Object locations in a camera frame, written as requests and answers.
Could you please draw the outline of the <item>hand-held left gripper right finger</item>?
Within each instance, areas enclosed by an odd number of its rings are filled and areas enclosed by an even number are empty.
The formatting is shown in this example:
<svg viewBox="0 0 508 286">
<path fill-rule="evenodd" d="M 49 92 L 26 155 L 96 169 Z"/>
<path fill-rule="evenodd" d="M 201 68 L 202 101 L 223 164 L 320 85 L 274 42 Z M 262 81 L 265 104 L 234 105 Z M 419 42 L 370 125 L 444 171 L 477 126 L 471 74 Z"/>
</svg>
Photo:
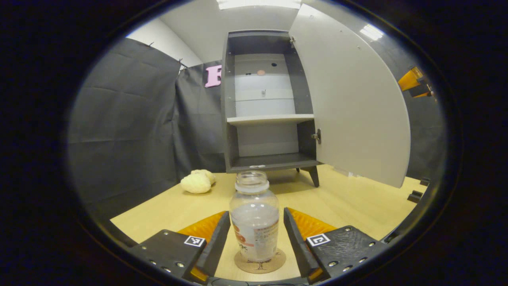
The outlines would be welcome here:
<svg viewBox="0 0 508 286">
<path fill-rule="evenodd" d="M 336 228 L 289 207 L 283 221 L 300 275 L 311 284 L 343 277 L 388 247 L 356 227 Z"/>
</svg>

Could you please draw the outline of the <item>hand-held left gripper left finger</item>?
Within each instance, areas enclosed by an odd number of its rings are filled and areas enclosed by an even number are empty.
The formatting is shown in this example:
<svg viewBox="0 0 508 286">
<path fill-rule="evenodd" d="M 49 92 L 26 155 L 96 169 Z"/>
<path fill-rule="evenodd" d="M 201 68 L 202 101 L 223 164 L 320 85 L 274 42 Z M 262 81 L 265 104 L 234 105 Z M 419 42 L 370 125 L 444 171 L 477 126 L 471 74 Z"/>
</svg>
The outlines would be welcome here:
<svg viewBox="0 0 508 286">
<path fill-rule="evenodd" d="M 129 248 L 129 253 L 176 278 L 208 284 L 216 273 L 230 226 L 229 212 L 222 211 L 177 232 L 160 230 Z"/>
</svg>

